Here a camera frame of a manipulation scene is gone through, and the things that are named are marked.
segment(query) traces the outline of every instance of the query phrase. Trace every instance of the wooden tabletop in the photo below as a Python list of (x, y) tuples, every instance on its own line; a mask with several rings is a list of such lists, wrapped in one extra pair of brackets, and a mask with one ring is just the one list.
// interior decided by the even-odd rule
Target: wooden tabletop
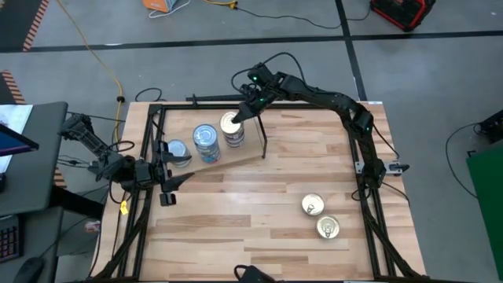
[[(383, 105), (365, 106), (391, 142)], [(123, 140), (136, 147), (126, 154), (139, 156), (148, 108), (149, 103), (130, 104)], [(170, 110), (165, 130), (194, 128), (225, 111)], [(338, 115), (328, 110), (268, 109), (262, 119), (269, 140), (266, 159), (196, 174), (181, 187), (178, 204), (172, 207), (160, 206), (160, 188), (155, 189), (141, 280), (233, 280), (237, 264), (253, 264), (277, 280), (373, 279), (360, 204), (351, 199), (357, 185), (347, 132)], [(376, 134), (374, 141), (381, 159), (394, 159)], [(404, 190), (399, 177), (386, 177), (385, 182)], [(116, 184), (112, 193), (116, 199), (123, 195)], [(325, 240), (316, 234), (317, 218), (305, 215), (300, 204), (308, 193), (321, 195), (323, 214), (339, 220), (337, 238)], [(386, 186), (380, 195), (391, 242), (415, 271), (424, 274), (407, 202)], [(107, 202), (94, 274), (112, 255), (118, 211), (117, 204)], [(120, 220), (117, 247), (126, 218)], [(382, 247), (376, 246), (381, 273), (386, 274)]]

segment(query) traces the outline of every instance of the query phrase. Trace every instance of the green panel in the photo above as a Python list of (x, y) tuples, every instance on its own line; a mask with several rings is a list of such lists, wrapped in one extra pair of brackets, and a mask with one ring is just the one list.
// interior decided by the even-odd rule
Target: green panel
[(503, 145), (467, 159), (486, 223), (497, 273), (503, 280)]

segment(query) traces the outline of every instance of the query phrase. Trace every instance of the concrete floor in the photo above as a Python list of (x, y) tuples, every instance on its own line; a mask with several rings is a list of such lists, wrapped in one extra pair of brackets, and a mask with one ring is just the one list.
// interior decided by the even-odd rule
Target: concrete floor
[[(368, 0), (344, 0), (348, 17), (365, 15)], [(198, 0), (169, 17), (148, 18), (133, 0), (64, 0), (92, 44), (168, 42), (312, 35), (342, 35), (342, 30), (315, 28), (297, 20), (260, 20)], [(325, 25), (339, 24), (333, 0), (241, 0), (257, 13), (309, 17)], [(442, 0), (415, 32), (491, 31), (503, 29), (501, 0)], [(353, 35), (400, 33), (379, 16), (349, 23)], [(43, 18), (34, 46), (82, 45), (55, 1)], [(354, 42), (363, 83), (370, 101), (383, 101), (405, 174), (406, 192), (426, 270), (438, 279), (498, 282), (477, 201), (455, 182), (447, 167), (447, 137), (468, 123), (501, 110), (503, 37), (404, 39)], [(231, 75), (280, 51), (293, 53), (311, 85), (358, 98), (344, 42), (305, 42), (239, 46), (173, 47), (97, 52), (117, 74), (128, 101), (147, 87), (159, 87), (168, 101), (192, 94), (233, 94)], [(286, 58), (271, 62), (273, 70), (296, 74)], [(86, 51), (0, 54), (0, 69), (9, 69), (28, 103), (67, 101), (69, 110), (113, 117), (117, 89), (108, 74)], [(121, 118), (125, 118), (127, 106)], [(94, 119), (98, 135), (108, 141), (113, 123)], [(472, 188), (464, 159), (468, 150), (485, 147), (471, 129), (450, 144), (454, 170)], [(65, 141), (61, 154), (91, 160), (78, 143)], [(61, 170), (74, 192), (97, 188), (82, 169)], [(103, 192), (92, 197), (100, 199)], [(80, 216), (66, 214), (64, 226)], [(92, 235), (72, 231), (60, 245), (68, 254)], [(80, 252), (90, 252), (91, 242)], [(83, 279), (92, 253), (60, 257), (57, 282)]]

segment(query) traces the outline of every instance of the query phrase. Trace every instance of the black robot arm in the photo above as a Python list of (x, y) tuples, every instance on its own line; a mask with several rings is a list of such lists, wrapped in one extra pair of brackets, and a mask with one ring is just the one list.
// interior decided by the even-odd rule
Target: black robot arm
[(382, 160), (377, 158), (372, 138), (373, 116), (361, 104), (345, 94), (328, 92), (305, 84), (301, 79), (278, 72), (273, 75), (264, 64), (256, 65), (249, 73), (257, 87), (243, 85), (246, 101), (239, 104), (234, 123), (242, 122), (260, 114), (276, 100), (305, 101), (312, 105), (336, 112), (344, 128), (354, 138), (362, 152), (365, 163), (361, 177), (369, 188), (379, 188), (386, 174)]
[(151, 141), (154, 149), (152, 162), (136, 160), (132, 156), (123, 156), (113, 151), (110, 145), (106, 145), (94, 134), (90, 117), (87, 115), (75, 114), (68, 118), (63, 124), (60, 135), (64, 139), (81, 142), (97, 157), (97, 179), (106, 178), (117, 182), (129, 193), (158, 184), (161, 185), (163, 193), (170, 193), (178, 190), (178, 187), (193, 175), (189, 173), (171, 176), (171, 170), (166, 167), (168, 162), (187, 161), (192, 157), (173, 156), (168, 151), (165, 141)]

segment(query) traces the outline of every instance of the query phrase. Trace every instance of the orange object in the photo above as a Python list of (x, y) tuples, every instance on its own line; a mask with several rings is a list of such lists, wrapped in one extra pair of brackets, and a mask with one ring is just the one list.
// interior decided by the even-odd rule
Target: orange object
[(142, 0), (148, 9), (169, 13), (177, 0)]

